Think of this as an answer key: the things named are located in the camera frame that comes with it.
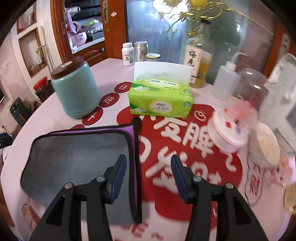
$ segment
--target white pill bottle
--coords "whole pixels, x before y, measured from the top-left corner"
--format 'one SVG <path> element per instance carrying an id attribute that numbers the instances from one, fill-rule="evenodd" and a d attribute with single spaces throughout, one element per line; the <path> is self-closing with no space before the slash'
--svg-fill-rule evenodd
<path id="1" fill-rule="evenodd" d="M 133 43 L 124 43 L 122 45 L 122 60 L 123 65 L 130 66 L 135 64 L 135 53 L 133 50 Z"/>

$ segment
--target metal screw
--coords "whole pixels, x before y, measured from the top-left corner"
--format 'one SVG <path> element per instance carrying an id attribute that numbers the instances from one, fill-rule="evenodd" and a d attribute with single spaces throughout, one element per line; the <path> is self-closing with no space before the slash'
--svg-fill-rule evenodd
<path id="1" fill-rule="evenodd" d="M 71 189 L 73 187 L 73 184 L 72 183 L 66 183 L 65 184 L 65 188 L 66 189 Z"/>
<path id="2" fill-rule="evenodd" d="M 200 176 L 194 176 L 193 180 L 195 182 L 201 182 L 202 178 Z"/>
<path id="3" fill-rule="evenodd" d="M 105 181 L 105 177 L 104 176 L 98 176 L 97 178 L 96 178 L 96 180 L 97 180 L 97 182 L 103 182 L 103 181 Z"/>
<path id="4" fill-rule="evenodd" d="M 232 183 L 226 183 L 225 186 L 226 186 L 228 189 L 232 189 L 232 188 L 233 188 L 233 184 L 232 184 Z"/>

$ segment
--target jar lid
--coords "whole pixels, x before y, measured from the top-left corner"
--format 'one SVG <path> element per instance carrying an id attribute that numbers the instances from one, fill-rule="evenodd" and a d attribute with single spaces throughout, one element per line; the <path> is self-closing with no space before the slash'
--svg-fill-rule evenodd
<path id="1" fill-rule="evenodd" d="M 146 54 L 146 59 L 160 59 L 160 54 L 159 53 L 148 53 Z"/>
<path id="2" fill-rule="evenodd" d="M 133 43 L 124 43 L 124 44 L 122 44 L 122 47 L 124 47 L 124 48 L 130 48 L 132 46 L 133 46 Z"/>
<path id="3" fill-rule="evenodd" d="M 39 87 L 45 88 L 47 84 L 47 77 L 43 77 L 41 80 L 39 80 L 34 86 L 33 89 L 37 90 Z"/>
<path id="4" fill-rule="evenodd" d="M 135 46 L 146 46 L 148 44 L 147 41 L 137 41 L 135 42 Z"/>
<path id="5" fill-rule="evenodd" d="M 62 78 L 75 70 L 81 67 L 84 64 L 84 60 L 82 57 L 74 57 L 70 61 L 61 64 L 56 69 L 54 69 L 51 73 L 51 76 L 54 80 Z"/>

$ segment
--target woven basket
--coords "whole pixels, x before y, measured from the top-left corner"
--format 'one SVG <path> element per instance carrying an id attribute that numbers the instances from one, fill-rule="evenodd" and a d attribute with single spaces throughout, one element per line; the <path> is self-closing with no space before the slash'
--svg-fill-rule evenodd
<path id="1" fill-rule="evenodd" d="M 41 91 L 35 92 L 39 99 L 44 102 L 48 97 L 54 93 L 54 88 L 52 87 L 51 80 L 48 80 L 48 85 Z"/>

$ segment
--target yellow liquid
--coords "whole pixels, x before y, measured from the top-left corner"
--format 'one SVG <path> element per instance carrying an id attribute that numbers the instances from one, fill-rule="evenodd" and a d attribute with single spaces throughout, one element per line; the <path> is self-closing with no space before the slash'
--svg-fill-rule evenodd
<path id="1" fill-rule="evenodd" d="M 193 88 L 202 88 L 205 85 L 205 77 L 209 71 L 210 68 L 210 64 L 204 64 L 204 63 L 200 63 L 200 67 L 198 69 L 198 73 L 197 73 L 197 77 L 196 77 L 196 81 L 194 84 L 189 83 L 190 87 Z"/>

